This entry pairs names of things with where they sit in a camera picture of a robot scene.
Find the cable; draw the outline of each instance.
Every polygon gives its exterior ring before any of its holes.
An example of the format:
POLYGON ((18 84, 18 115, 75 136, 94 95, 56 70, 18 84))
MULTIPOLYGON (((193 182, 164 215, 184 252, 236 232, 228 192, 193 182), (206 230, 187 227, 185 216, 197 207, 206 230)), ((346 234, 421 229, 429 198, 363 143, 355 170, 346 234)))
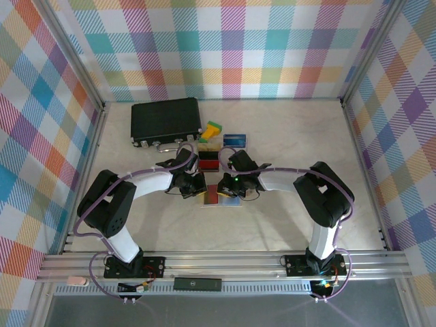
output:
POLYGON ((155 168, 149 168, 149 169, 143 169, 143 170, 138 170, 138 171, 136 171, 136 172, 132 172, 131 174, 128 174, 128 175, 126 175, 126 176, 124 176, 124 177, 121 177, 121 178, 119 178, 119 179, 117 179, 116 181, 115 181, 115 183, 113 183, 111 186, 109 186, 108 187, 108 189, 107 190, 105 190, 105 192, 103 192, 103 194, 94 202, 94 203, 92 203, 92 205, 83 213, 83 215, 82 216, 80 216, 80 218, 77 220, 77 222, 74 224, 74 228, 73 228, 73 233, 74 233, 74 236, 77 236, 77 237, 85 237, 85 236, 96 236, 96 237, 98 237, 98 238, 100 238, 101 240, 102 240, 102 242, 103 242, 103 244, 105 244, 105 246, 109 249, 109 254, 112 254, 112 253, 114 253, 114 249, 110 246, 110 244, 109 244, 109 242, 106 240, 106 238, 103 236, 103 235, 101 235, 100 233, 96 233, 96 232, 88 232, 88 233, 79 233, 78 232, 78 228, 79 228, 79 225, 85 220, 85 218, 91 213, 91 211, 92 210, 94 210, 95 209, 95 207, 101 202, 101 201, 103 201, 104 200, 104 198, 119 184, 119 183, 121 183, 122 181, 125 181, 125 180, 127 180, 127 179, 130 179, 130 178, 132 178, 132 177, 135 177, 135 176, 138 176, 138 175, 142 175, 142 174, 149 174, 149 173, 151 173, 151 172, 169 172, 169 171, 171 171, 171 170, 174 170, 174 169, 179 169, 179 168, 182 168, 183 166, 185 166, 186 164, 188 164, 191 160, 192 160, 192 158, 193 158, 193 156, 195 155, 195 153, 194 153, 194 148, 193 148, 193 145, 191 144, 191 143, 187 143, 187 142, 184 142, 184 143, 181 143, 181 145, 179 146, 179 148, 178 148, 178 151, 177 151, 177 153, 178 152, 180 152, 180 150, 182 149, 182 147, 183 146, 185 146, 185 145, 188 145, 188 146, 190 146, 191 147, 191 155, 189 156, 189 158, 185 161, 185 162, 183 162, 182 164, 180 164, 180 165, 177 165, 177 166, 174 166, 174 167, 169 167, 169 168, 157 168, 157 169, 155 169, 155 168))
POLYGON ((146 304, 145 302, 143 302, 143 299, 145 299, 145 298, 149 298, 149 297, 148 297, 148 296, 141 296, 141 297, 136 301, 136 303, 139 303, 140 305, 142 305, 143 307, 145 307, 145 308, 149 311, 149 313, 151 314, 151 317, 153 318, 153 321, 154 321, 154 325, 155 325, 155 326, 160 326, 159 319, 158 319, 158 316, 157 316, 157 314, 156 314, 156 311, 153 310, 153 308, 150 307, 148 304, 146 304))
POLYGON ((335 273, 334 282, 338 283, 339 282, 339 278, 338 278, 339 271, 338 271, 338 268, 336 268, 336 266, 334 264, 332 265, 332 267, 334 268, 334 273, 335 273))
POLYGON ((279 259, 279 263, 280 263, 280 265, 281 265, 282 267, 286 268, 286 265, 281 263, 281 260, 282 260, 284 257, 285 257, 285 254, 283 254, 283 255, 280 257, 280 259, 279 259))
POLYGON ((169 196, 181 196, 182 193, 170 193, 169 191, 164 191, 165 194, 168 194, 169 196))
POLYGON ((103 258, 103 265, 105 267, 108 267, 107 262, 108 262, 108 257, 110 257, 110 254, 108 253, 104 258, 103 258))
POLYGON ((256 193, 258 194, 258 196, 257 196, 256 198, 254 198, 254 199, 244 200, 241 196, 239 196, 239 198, 240 198, 242 201, 245 201, 245 202, 254 201, 254 200, 257 200, 257 199, 260 197, 260 193, 259 193, 258 190, 256 190, 256 193))
POLYGON ((128 284, 124 284, 124 283, 118 283, 118 286, 123 287, 125 290, 127 290, 128 292, 136 292, 136 288, 138 286, 141 286, 142 284, 137 284, 137 285, 128 285, 128 284))
POLYGON ((336 251, 344 252, 348 256, 348 261, 349 261, 348 272, 347 272, 347 276, 346 276, 342 286, 335 293, 333 293, 332 295, 329 295, 329 296, 320 296, 320 295, 318 295, 316 293, 312 293, 312 295, 316 296, 317 298, 324 299, 325 301, 330 300, 331 298, 334 298, 336 295, 338 295, 339 293, 341 293, 343 291, 345 286, 347 286, 348 281, 349 281, 349 277, 351 276, 351 273, 352 273, 353 262, 352 262, 351 254, 347 250, 341 249, 341 248, 337 248, 336 251))
POLYGON ((156 280, 156 272, 155 269, 152 266, 144 266, 144 268, 147 268, 148 270, 150 270, 153 274, 153 280, 151 281, 147 281, 148 284, 151 284, 152 282, 154 282, 156 280))
POLYGON ((347 201, 350 204, 350 209, 349 209, 348 213, 346 214, 346 216, 344 218, 339 220, 338 226, 337 226, 337 230, 334 233, 333 245, 336 246, 337 236, 338 236, 339 230, 341 229, 341 224, 344 221, 347 221, 349 218, 351 218, 352 215, 354 214, 354 211, 355 211, 354 201, 353 201, 352 197, 346 192, 346 190, 344 190, 344 188, 342 188, 342 186, 340 186, 337 182, 332 180, 330 177, 328 177, 328 176, 326 176, 324 174, 321 174, 319 172, 316 172, 315 170, 310 170, 310 169, 274 168, 273 167, 273 168, 251 170, 251 171, 248 171, 248 172, 239 172, 237 170, 233 170, 233 169, 228 168, 227 165, 223 162, 221 154, 222 154, 223 150, 225 150, 225 149, 232 150, 234 153, 236 153, 236 150, 233 149, 231 146, 223 146, 218 151, 218 161, 219 161, 220 165, 222 166, 223 171, 227 172, 229 174, 249 175, 249 174, 255 174, 255 173, 262 173, 262 172, 292 172, 292 173, 295 173, 295 174, 312 174, 312 175, 315 175, 318 178, 324 179, 326 182, 329 182, 332 186, 336 187, 342 193, 342 195, 345 196, 345 199, 347 199, 347 201))
POLYGON ((112 298, 115 298, 115 299, 117 299, 117 300, 121 300, 121 301, 123 301, 123 299, 122 298, 120 298, 119 296, 117 296, 117 295, 115 295, 115 294, 112 294, 112 293, 109 293, 108 291, 106 291, 98 282, 97 282, 97 279, 95 278, 95 276, 94 276, 94 274, 93 274, 93 262, 94 262, 94 260, 95 260, 95 258, 98 256, 98 255, 100 255, 100 254, 106 254, 106 255, 108 255, 109 254, 109 252, 107 252, 107 251, 102 251, 102 252, 97 252, 92 258, 91 258, 91 261, 89 261, 89 276, 91 277, 91 279, 93 280, 93 282, 94 282, 94 285, 95 286, 97 286, 97 288, 100 290, 100 291, 102 291, 105 295, 107 295, 107 296, 110 296, 110 297, 112 297, 112 298))

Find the checkered fabric backdrop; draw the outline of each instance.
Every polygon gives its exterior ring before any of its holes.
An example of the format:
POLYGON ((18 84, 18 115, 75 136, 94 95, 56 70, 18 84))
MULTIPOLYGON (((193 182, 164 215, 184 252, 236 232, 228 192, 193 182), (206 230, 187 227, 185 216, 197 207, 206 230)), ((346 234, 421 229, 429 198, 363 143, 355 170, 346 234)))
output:
POLYGON ((350 115, 395 249, 436 326, 436 0, 405 6, 350 115))
POLYGON ((32 2, 0 8, 0 326, 22 326, 97 113, 32 2))
POLYGON ((356 55, 356 58, 354 59, 353 65, 348 71, 347 77, 345 78, 345 82, 343 83, 341 87, 341 91, 339 92, 339 97, 343 97, 345 95, 345 92, 349 86, 349 83, 352 81, 354 77, 354 73, 356 72, 356 68, 360 65, 362 60, 364 59, 365 51, 367 50, 368 45, 371 44, 373 41, 373 38, 377 34, 377 30, 382 23, 383 17, 386 14, 386 11, 389 7, 389 4, 392 2, 392 0, 383 0, 383 3, 377 13, 377 16, 375 17, 373 23, 371 24, 371 28, 369 29, 367 36, 365 37, 362 45, 360 46, 360 49, 358 51, 358 54, 356 55))
POLYGON ((105 98, 147 101, 337 97, 388 0, 50 2, 105 98))

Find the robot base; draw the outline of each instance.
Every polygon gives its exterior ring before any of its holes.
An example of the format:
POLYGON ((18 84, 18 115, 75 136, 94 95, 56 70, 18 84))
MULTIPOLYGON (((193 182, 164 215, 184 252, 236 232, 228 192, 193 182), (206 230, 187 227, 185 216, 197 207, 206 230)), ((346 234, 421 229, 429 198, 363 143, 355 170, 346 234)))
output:
POLYGON ((129 264, 109 256, 105 262, 104 278, 163 278, 164 271, 165 257, 146 257, 140 251, 129 264))
POLYGON ((286 275, 288 277, 301 277, 301 276, 335 276, 337 269, 338 276, 346 276, 347 269, 345 261, 341 254, 333 253, 331 257, 322 262, 314 263, 313 258, 310 256, 310 251, 307 249, 305 255, 284 255, 284 266, 286 268, 286 275))

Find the gray floor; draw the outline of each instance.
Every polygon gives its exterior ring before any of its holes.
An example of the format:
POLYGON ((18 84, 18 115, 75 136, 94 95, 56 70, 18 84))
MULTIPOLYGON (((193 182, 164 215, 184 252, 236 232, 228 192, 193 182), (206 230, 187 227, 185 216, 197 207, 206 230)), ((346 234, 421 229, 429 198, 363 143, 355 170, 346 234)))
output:
POLYGON ((55 296, 46 326, 408 326, 393 280, 352 281, 327 304, 288 295, 150 296, 146 303, 55 296))

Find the aluminum frame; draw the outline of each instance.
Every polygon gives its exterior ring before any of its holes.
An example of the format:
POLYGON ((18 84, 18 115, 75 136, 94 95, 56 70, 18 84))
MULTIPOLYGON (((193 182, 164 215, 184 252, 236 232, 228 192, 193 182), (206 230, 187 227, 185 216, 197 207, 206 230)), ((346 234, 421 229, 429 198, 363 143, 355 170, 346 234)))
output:
POLYGON ((357 91, 360 83, 363 81, 365 74, 367 73, 369 67, 374 61, 377 53, 382 47, 384 41, 386 40, 390 30, 394 26, 396 19, 400 15, 403 10, 407 0, 391 0, 389 3, 388 9, 381 19, 381 24, 374 32, 374 38, 371 41, 371 44, 365 50, 363 55, 363 59, 357 65, 357 69, 350 80, 347 89, 344 92, 343 101, 348 102, 357 91))
MULTIPOLYGON (((392 279, 411 277, 411 270, 402 251, 350 251, 353 268, 351 280, 392 279)), ((69 276, 89 277, 92 252, 47 255, 37 283, 65 282, 69 276)), ((175 277, 220 278, 223 281, 321 280, 322 276, 287 277, 280 264, 282 255, 304 255, 304 251, 188 251, 145 252, 144 255, 166 257, 166 269, 160 281, 175 277)), ((93 272, 98 281, 141 281, 143 279, 104 279, 104 256, 96 258, 93 272)))
POLYGON ((46 324, 48 311, 56 290, 55 283, 36 283, 30 298, 25 327, 40 327, 46 324))
POLYGON ((348 132, 349 132, 349 136, 352 139, 353 145, 354 145, 354 154, 357 156, 358 158, 358 163, 359 163, 359 168, 360 168, 360 172, 363 175, 363 179, 364 179, 364 183, 365 183, 365 188, 367 189, 367 193, 369 195, 369 200, 371 202, 371 206, 373 209, 373 212, 377 218, 377 221, 380 225, 380 229, 382 232, 383 237, 381 238, 385 244, 386 244, 386 248, 389 250, 392 250, 392 242, 391 240, 386 237, 389 235, 388 233, 388 228, 386 227, 386 224, 384 223, 384 220, 382 219, 382 212, 380 211, 380 208, 378 206, 378 202, 377 202, 377 196, 375 195, 374 189, 371 185, 370 182, 370 178, 369 178, 369 174, 368 174, 368 170, 365 169, 364 167, 364 158, 363 158, 363 154, 362 154, 362 149, 360 148, 359 143, 357 142, 357 134, 356 131, 353 129, 352 126, 352 120, 349 117, 349 113, 348 113, 348 109, 347 109, 347 104, 345 102, 342 103, 342 109, 343 109, 343 115, 345 118, 345 122, 347 123, 347 127, 348 127, 348 132))
POLYGON ((102 139, 104 126, 106 124, 106 120, 108 118, 108 112, 110 109, 110 103, 106 104, 104 109, 98 113, 97 122, 95 124, 95 129, 93 133, 93 137, 90 143, 89 152, 87 154, 86 161, 83 165, 82 174, 80 174, 79 182, 78 182, 78 190, 76 195, 74 196, 74 201, 72 207, 69 209, 69 215, 67 218, 67 225, 64 227, 61 235, 61 242, 57 249, 58 254, 62 254, 64 252, 64 247, 68 244, 69 236, 73 235, 72 230, 75 222, 77 221, 77 207, 80 201, 83 199, 86 191, 89 180, 89 175, 91 173, 93 163, 95 160, 95 156, 97 155, 97 150, 100 145, 100 140, 102 139))

